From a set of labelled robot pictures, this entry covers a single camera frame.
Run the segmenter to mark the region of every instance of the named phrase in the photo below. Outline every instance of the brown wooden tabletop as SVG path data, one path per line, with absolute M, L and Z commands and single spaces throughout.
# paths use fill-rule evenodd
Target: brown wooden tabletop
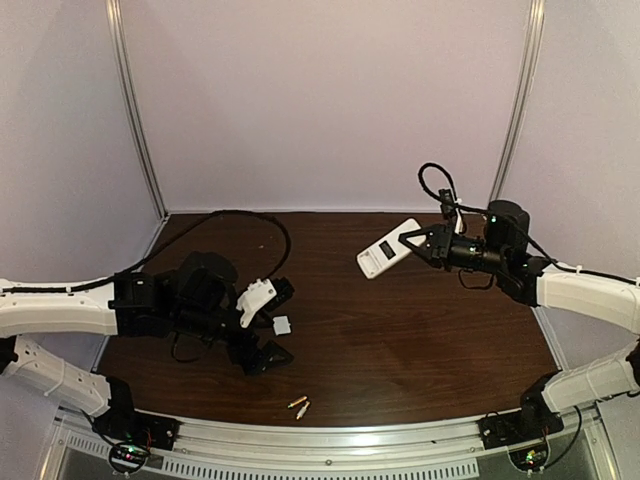
M 439 215 L 415 215 L 422 225 Z M 174 215 L 160 242 L 196 218 Z M 287 213 L 293 239 L 278 276 L 293 283 L 287 314 L 293 333 L 276 341 L 295 361 L 245 377 L 222 345 L 197 363 L 170 357 L 170 339 L 112 338 L 103 374 L 127 381 L 140 409 L 207 420 L 263 425 L 374 426 L 458 418 L 518 406 L 520 394 L 553 371 L 553 359 L 528 307 L 497 288 L 465 290 L 455 273 L 410 257 L 374 281 L 355 256 L 407 218 L 382 213 Z M 469 220 L 476 231 L 481 219 Z M 151 262 L 157 273 L 191 251 L 215 251 L 240 273 L 238 288 L 277 262 L 276 228 L 251 218 L 216 218 Z M 477 274 L 469 283 L 482 284 Z M 259 331 L 263 339 L 272 332 Z M 179 354 L 200 344 L 181 340 Z M 308 395 L 301 422 L 286 404 Z

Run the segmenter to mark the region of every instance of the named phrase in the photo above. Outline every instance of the black wire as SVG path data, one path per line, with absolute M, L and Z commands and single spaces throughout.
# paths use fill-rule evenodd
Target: black wire
M 138 465 L 134 469 L 123 469 L 120 465 L 118 465 L 117 463 L 114 463 L 112 461 L 114 450 L 128 449 L 129 447 L 134 447 L 134 448 L 136 448 L 138 450 L 142 450 L 142 451 L 144 451 L 144 455 L 143 456 L 145 458 L 145 462 L 146 462 L 146 459 L 151 456 L 151 451 L 148 448 L 140 446 L 140 445 L 136 445 L 133 442 L 119 442 L 119 443 L 112 442 L 111 440 L 109 440 L 109 438 L 107 438 L 104 434 L 102 434 L 96 428 L 93 419 L 91 418 L 91 416 L 87 412 L 85 412 L 84 410 L 80 410 L 80 411 L 84 415 L 84 418 L 87 419 L 87 422 L 89 422 L 89 425 L 91 425 L 91 430 L 94 433 L 97 433 L 105 443 L 107 443 L 109 446 L 111 446 L 111 451 L 109 452 L 109 455 L 107 456 L 107 461 L 109 462 L 109 465 L 111 466 L 111 468 L 113 468 L 118 473 L 125 474 L 125 473 L 135 473 L 135 472 L 137 472 L 138 470 L 140 470 L 144 466 L 144 464 L 141 464 L 141 465 Z
M 180 338 L 180 334 L 176 332 L 176 334 L 173 337 L 173 342 L 171 343 L 171 358 L 173 358 L 178 363 L 194 363 L 194 362 L 197 362 L 199 360 L 202 360 L 205 357 L 205 355 L 207 354 L 207 352 L 213 346 L 213 342 L 208 342 L 207 346 L 206 346 L 206 349 L 202 353 L 202 355 L 199 355 L 197 357 L 191 357 L 191 358 L 179 358 L 178 355 L 177 355 L 178 339 L 179 338 Z
M 491 275 L 491 278 L 489 279 L 489 282 L 487 282 L 486 285 L 477 285 L 477 286 L 470 287 L 464 282 L 462 278 L 462 272 L 464 271 L 465 270 L 463 270 L 462 268 L 458 270 L 458 281 L 460 282 L 460 285 L 462 285 L 467 290 L 491 290 L 491 288 L 493 287 L 495 275 Z
M 214 212 L 208 213 L 207 215 L 191 223 L 190 225 L 185 227 L 183 230 L 176 233 L 173 237 L 169 238 L 167 241 L 162 243 L 160 246 L 156 247 L 151 253 L 143 257 L 138 262 L 134 263 L 133 265 L 109 277 L 102 278 L 100 280 L 95 280 L 92 282 L 82 283 L 80 285 L 71 287 L 69 290 L 67 290 L 65 287 L 12 287 L 12 288 L 3 290 L 2 293 L 3 294 L 4 293 L 77 293 L 85 290 L 91 290 L 94 288 L 103 287 L 115 281 L 119 275 L 131 273 L 137 270 L 138 268 L 144 266 L 146 263 L 150 262 L 151 260 L 156 258 L 158 255 L 160 255 L 160 253 L 166 250 L 169 246 L 173 245 L 176 241 L 184 237 L 187 233 L 191 232 L 192 230 L 199 227 L 200 225 L 207 222 L 208 220 L 211 220 L 212 218 L 215 218 L 215 217 L 221 217 L 224 215 L 235 215 L 235 216 L 241 216 L 241 217 L 256 218 L 258 220 L 271 223 L 272 225 L 275 225 L 276 227 L 278 227 L 285 241 L 284 252 L 282 253 L 282 257 L 280 258 L 278 263 L 275 265 L 275 267 L 273 267 L 273 269 L 263 278 L 269 278 L 275 275 L 276 272 L 278 272 L 278 270 L 280 270 L 282 266 L 286 263 L 291 253 L 291 236 L 289 235 L 289 231 L 282 224 L 282 222 L 280 222 L 280 220 L 278 220 L 272 215 L 267 215 L 265 213 L 251 212 L 249 210 L 216 210 Z
M 558 270 L 562 270 L 563 272 L 569 272 L 569 273 L 577 273 L 577 270 L 575 268 L 568 268 L 568 267 L 563 267 L 562 265 L 560 265 L 558 263 L 558 261 L 555 258 L 552 258 L 545 250 L 544 248 L 542 248 L 540 246 L 540 244 L 538 242 L 536 242 L 533 238 L 531 238 L 531 236 L 529 235 L 529 233 L 524 230 L 522 227 L 520 227 L 520 225 L 518 225 L 513 219 L 511 219 L 510 217 L 507 217 L 505 215 L 500 215 L 494 212 L 491 212 L 490 210 L 487 210 L 485 208 L 477 208 L 477 207 L 469 207 L 468 205 L 462 205 L 459 203 L 451 203 L 448 202 L 446 200 L 444 200 L 443 198 L 441 198 L 439 195 L 437 195 L 436 193 L 434 193 L 429 186 L 427 185 L 427 182 L 424 179 L 424 173 L 427 169 L 429 168 L 435 168 L 436 170 L 442 172 L 444 174 L 444 176 L 447 178 L 447 180 L 450 181 L 451 185 L 453 185 L 453 180 L 451 180 L 451 175 L 449 174 L 449 172 L 447 172 L 444 167 L 438 165 L 437 163 L 431 163 L 431 162 L 427 162 L 424 165 L 422 165 L 420 167 L 420 169 L 418 170 L 418 181 L 420 182 L 420 186 L 422 187 L 422 190 L 424 190 L 424 192 L 429 195 L 431 198 L 433 198 L 434 200 L 436 200 L 437 202 L 440 202 L 443 205 L 447 205 L 449 207 L 453 207 L 453 208 L 457 208 L 458 210 L 462 211 L 462 212 L 469 212 L 469 213 L 478 213 L 480 215 L 486 215 L 488 217 L 497 217 L 500 218 L 506 222 L 508 222 L 513 228 L 515 228 L 515 230 L 520 233 L 523 237 L 525 237 L 527 239 L 527 242 L 533 247 L 535 248 L 538 252 L 540 252 L 540 254 L 548 261 L 550 262 L 554 267 L 556 267 Z M 595 277 L 602 277 L 602 278 L 608 278 L 610 280 L 617 280 L 619 282 L 623 282 L 623 283 L 627 283 L 629 285 L 635 285 L 636 281 L 635 280 L 631 280 L 629 278 L 625 278 L 625 277 L 621 277 L 619 275 L 614 275 L 611 273 L 605 273 L 605 272 L 598 272 L 595 270 L 580 270 L 580 274 L 584 274 L 584 275 L 593 275 Z
M 569 453 L 571 448 L 575 445 L 576 441 L 578 440 L 578 436 L 580 436 L 580 431 L 582 430 L 582 412 L 580 412 L 580 409 L 578 407 L 573 407 L 573 408 L 576 410 L 576 413 L 578 414 L 578 428 L 576 429 L 576 433 L 573 435 L 573 438 L 569 442 L 569 445 L 567 445 L 567 448 L 565 448 L 564 451 L 560 455 L 558 455 L 551 463 L 544 466 L 545 470 L 553 467 L 556 463 L 562 460 L 565 457 L 565 455 Z
M 141 455 L 144 458 L 143 463 L 138 464 L 135 468 L 124 468 L 113 461 L 113 457 L 115 456 L 115 453 L 114 453 L 115 451 L 124 450 L 126 455 L 126 452 L 130 447 L 133 447 L 138 451 L 142 450 L 144 452 L 144 455 Z M 116 472 L 126 475 L 126 474 L 132 474 L 132 473 L 138 472 L 142 467 L 144 467 L 144 465 L 147 463 L 147 459 L 150 456 L 151 456 L 151 451 L 146 447 L 141 447 L 140 445 L 136 445 L 135 443 L 131 443 L 131 442 L 120 442 L 114 445 L 113 447 L 111 447 L 111 451 L 107 456 L 107 462 L 109 462 L 109 465 L 111 466 L 111 468 L 113 468 Z

